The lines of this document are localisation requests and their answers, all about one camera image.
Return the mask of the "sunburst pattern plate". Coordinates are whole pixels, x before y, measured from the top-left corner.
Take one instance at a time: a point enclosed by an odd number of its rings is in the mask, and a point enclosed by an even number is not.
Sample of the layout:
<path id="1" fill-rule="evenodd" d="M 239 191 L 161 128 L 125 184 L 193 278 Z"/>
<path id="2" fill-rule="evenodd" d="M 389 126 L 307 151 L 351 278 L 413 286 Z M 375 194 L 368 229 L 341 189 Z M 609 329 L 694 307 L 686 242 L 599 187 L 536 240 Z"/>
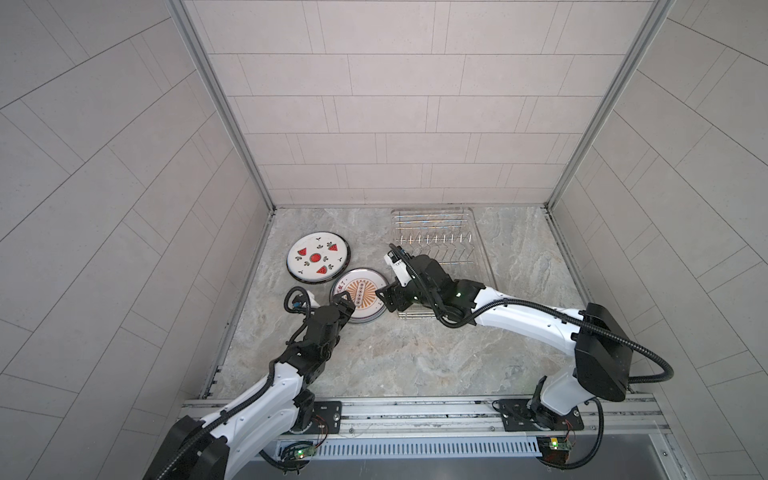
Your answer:
<path id="1" fill-rule="evenodd" d="M 355 304 L 355 311 L 349 322 L 365 324 L 376 320 L 387 309 L 376 295 L 376 291 L 388 285 L 387 279 L 378 271 L 370 268 L 357 268 L 341 275 L 329 293 L 329 299 L 346 291 Z"/>

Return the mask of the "white plate fruit pattern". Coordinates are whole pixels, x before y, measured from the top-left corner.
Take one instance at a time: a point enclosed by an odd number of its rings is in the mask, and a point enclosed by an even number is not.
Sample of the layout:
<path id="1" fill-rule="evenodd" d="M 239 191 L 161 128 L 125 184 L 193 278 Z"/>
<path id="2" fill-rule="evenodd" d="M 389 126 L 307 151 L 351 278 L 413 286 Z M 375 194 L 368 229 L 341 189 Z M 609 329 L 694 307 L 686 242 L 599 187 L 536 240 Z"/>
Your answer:
<path id="1" fill-rule="evenodd" d="M 321 284 L 343 274 L 350 260 L 351 248 L 343 237 L 318 231 L 301 237 L 289 248 L 286 267 L 302 283 Z"/>

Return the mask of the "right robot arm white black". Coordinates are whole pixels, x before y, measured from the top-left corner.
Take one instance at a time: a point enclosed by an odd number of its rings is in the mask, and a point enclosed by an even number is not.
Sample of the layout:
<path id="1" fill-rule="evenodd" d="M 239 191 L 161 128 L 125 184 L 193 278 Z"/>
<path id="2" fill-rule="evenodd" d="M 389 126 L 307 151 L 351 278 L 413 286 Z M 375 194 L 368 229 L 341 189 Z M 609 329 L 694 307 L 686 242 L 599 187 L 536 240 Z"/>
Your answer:
<path id="1" fill-rule="evenodd" d="M 447 328 L 499 328 L 570 356 L 556 375 L 539 380 L 521 415 L 542 429 L 555 429 L 582 403 L 622 402 L 630 385 L 662 383 L 674 376 L 668 361 L 629 339 L 599 304 L 561 309 L 515 298 L 477 281 L 454 280 L 436 260 L 412 256 L 396 245 L 385 262 L 396 279 L 376 295 L 388 311 L 421 305 Z"/>

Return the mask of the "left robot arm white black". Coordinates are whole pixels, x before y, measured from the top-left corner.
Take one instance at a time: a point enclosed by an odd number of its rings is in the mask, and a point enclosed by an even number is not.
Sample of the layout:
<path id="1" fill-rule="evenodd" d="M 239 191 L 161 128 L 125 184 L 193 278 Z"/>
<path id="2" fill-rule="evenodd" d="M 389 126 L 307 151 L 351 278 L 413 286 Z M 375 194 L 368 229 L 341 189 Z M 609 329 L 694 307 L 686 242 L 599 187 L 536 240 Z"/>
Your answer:
<path id="1" fill-rule="evenodd" d="M 146 479 L 231 479 L 264 447 L 290 430 L 303 431 L 311 422 L 314 394 L 308 389 L 323 372 L 355 311 L 344 291 L 328 305 L 314 307 L 312 296 L 292 288 L 285 302 L 304 297 L 302 326 L 283 353 L 272 360 L 268 374 L 220 410 L 199 420 L 179 419 L 168 431 L 149 465 Z"/>

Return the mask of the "left circuit board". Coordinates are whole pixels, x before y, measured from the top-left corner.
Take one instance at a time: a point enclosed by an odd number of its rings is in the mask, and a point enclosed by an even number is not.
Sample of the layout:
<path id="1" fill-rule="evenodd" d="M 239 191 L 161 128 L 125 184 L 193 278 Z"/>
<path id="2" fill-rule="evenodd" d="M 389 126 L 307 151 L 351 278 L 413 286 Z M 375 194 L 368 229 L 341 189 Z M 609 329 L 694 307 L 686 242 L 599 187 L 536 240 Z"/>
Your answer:
<path id="1" fill-rule="evenodd" d="M 284 464 L 299 464 L 308 462 L 316 453 L 316 445 L 313 442 L 295 442 L 280 450 L 280 460 Z"/>

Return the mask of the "circuit board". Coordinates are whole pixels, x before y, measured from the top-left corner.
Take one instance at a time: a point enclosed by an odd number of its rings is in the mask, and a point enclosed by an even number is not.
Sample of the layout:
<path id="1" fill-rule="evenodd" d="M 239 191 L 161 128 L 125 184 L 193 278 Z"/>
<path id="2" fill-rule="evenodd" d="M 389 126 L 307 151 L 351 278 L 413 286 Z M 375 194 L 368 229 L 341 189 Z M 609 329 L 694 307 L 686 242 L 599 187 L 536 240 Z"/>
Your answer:
<path id="1" fill-rule="evenodd" d="M 284 464 L 299 464 L 308 462 L 316 453 L 316 445 L 313 442 L 295 442 L 280 450 L 280 460 Z"/>
<path id="2" fill-rule="evenodd" d="M 540 436 L 536 438 L 541 462 L 564 465 L 568 462 L 573 444 L 566 437 Z"/>

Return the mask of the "right circuit board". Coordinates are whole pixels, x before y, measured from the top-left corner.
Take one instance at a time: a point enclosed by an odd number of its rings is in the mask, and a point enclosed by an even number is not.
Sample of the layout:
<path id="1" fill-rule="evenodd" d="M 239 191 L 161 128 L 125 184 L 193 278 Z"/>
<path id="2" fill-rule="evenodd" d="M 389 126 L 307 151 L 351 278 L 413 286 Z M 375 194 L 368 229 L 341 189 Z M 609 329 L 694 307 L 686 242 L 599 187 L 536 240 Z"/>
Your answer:
<path id="1" fill-rule="evenodd" d="M 566 437 L 540 436 L 536 438 L 541 462 L 564 465 L 568 462 L 573 444 Z"/>

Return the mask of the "left aluminium corner profile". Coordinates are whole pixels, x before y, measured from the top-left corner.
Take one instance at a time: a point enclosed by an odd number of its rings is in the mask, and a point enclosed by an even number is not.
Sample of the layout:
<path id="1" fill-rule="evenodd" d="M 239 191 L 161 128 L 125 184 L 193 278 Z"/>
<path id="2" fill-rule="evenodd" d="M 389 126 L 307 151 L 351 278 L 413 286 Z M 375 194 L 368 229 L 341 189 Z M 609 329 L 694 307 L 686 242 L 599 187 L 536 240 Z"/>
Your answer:
<path id="1" fill-rule="evenodd" d="M 244 161 L 256 184 L 257 191 L 262 196 L 267 208 L 270 212 L 274 212 L 276 210 L 276 205 L 269 194 L 262 176 L 258 172 L 254 157 L 238 125 L 234 111 L 216 76 L 213 64 L 203 46 L 200 35 L 193 24 L 187 6 L 181 0 L 168 0 L 165 4 L 168 8 L 170 17 L 176 25 L 181 39 L 197 68 L 201 81 L 220 115 L 222 124 L 227 131 L 229 138 L 232 140 L 235 149 Z"/>

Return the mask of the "aluminium corner profile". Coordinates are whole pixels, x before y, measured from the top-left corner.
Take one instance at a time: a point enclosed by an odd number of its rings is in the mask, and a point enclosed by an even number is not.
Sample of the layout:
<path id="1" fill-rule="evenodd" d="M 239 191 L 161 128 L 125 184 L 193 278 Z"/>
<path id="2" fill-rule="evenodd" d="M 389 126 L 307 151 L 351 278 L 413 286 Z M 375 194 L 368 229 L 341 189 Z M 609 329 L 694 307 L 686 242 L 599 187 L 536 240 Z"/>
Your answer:
<path id="1" fill-rule="evenodd" d="M 276 205 L 269 194 L 262 176 L 258 172 L 254 157 L 238 125 L 234 111 L 216 76 L 213 64 L 203 46 L 200 35 L 193 24 L 187 6 L 181 0 L 168 0 L 165 4 L 168 8 L 170 17 L 176 25 L 181 39 L 197 68 L 201 81 L 220 115 L 222 124 L 227 131 L 229 138 L 232 140 L 235 149 L 244 161 L 256 184 L 257 191 L 262 196 L 267 208 L 270 212 L 274 212 L 276 210 Z"/>
<path id="2" fill-rule="evenodd" d="M 565 190 L 575 177 L 589 149 L 613 112 L 624 90 L 629 85 L 632 76 L 657 36 L 674 3 L 675 0 L 656 0 L 652 3 L 648 14 L 630 44 L 627 54 L 624 56 L 613 80 L 609 84 L 606 94 L 598 105 L 595 114 L 566 165 L 563 175 L 555 186 L 549 200 L 544 204 L 548 212 L 552 213 L 558 202 L 562 199 Z"/>

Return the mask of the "right aluminium corner profile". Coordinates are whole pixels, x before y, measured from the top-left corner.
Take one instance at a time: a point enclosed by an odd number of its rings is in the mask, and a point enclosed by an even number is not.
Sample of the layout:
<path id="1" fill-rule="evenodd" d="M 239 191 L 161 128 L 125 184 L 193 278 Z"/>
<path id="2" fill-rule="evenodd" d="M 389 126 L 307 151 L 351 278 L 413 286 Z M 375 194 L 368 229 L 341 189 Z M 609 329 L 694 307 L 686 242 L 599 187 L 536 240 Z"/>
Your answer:
<path id="1" fill-rule="evenodd" d="M 552 213 L 558 202 L 562 199 L 565 190 L 575 177 L 589 149 L 613 112 L 624 90 L 629 85 L 632 76 L 657 36 L 674 3 L 675 0 L 656 0 L 652 3 L 648 14 L 630 44 L 627 54 L 624 56 L 613 80 L 609 84 L 606 94 L 598 105 L 595 114 L 566 165 L 563 175 L 555 186 L 549 200 L 544 204 L 548 212 Z"/>

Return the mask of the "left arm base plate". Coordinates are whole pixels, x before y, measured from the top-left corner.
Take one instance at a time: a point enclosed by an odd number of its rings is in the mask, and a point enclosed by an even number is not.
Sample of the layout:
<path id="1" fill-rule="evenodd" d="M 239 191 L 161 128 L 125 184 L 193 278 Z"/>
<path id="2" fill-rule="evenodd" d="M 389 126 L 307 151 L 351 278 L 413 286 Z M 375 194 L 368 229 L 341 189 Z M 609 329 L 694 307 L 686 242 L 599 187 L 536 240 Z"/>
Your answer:
<path id="1" fill-rule="evenodd" d="M 343 403 L 341 401 L 315 401 L 311 406 L 300 406 L 292 435 L 338 434 Z"/>

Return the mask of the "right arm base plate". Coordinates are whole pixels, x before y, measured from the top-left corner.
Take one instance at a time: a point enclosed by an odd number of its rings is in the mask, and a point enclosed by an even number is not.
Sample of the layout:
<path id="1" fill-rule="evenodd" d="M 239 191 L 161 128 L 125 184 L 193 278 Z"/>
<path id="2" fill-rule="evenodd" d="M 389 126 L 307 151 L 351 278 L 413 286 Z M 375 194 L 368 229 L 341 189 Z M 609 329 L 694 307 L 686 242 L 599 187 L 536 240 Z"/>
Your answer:
<path id="1" fill-rule="evenodd" d="M 581 431 L 584 423 L 577 407 L 561 416 L 544 407 L 532 410 L 528 398 L 494 400 L 492 408 L 501 416 L 505 432 Z"/>

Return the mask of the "aluminium mounting rail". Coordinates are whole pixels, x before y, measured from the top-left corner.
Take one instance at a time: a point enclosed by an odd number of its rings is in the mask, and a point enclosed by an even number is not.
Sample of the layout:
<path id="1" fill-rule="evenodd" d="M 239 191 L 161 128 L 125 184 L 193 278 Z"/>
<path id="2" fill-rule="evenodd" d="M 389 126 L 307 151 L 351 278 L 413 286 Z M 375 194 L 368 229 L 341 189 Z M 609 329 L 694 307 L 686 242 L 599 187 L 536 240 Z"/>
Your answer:
<path id="1" fill-rule="evenodd" d="M 494 400 L 527 398 L 512 396 L 336 398 L 316 401 L 343 403 L 340 431 L 328 440 L 408 437 L 498 437 L 589 435 L 598 430 L 597 407 L 577 406 L 581 431 L 505 432 L 501 416 L 492 408 Z M 201 418 L 220 410 L 225 400 L 186 400 L 178 417 Z M 601 401 L 604 434 L 666 434 L 671 429 L 653 394 L 629 394 L 624 402 Z"/>

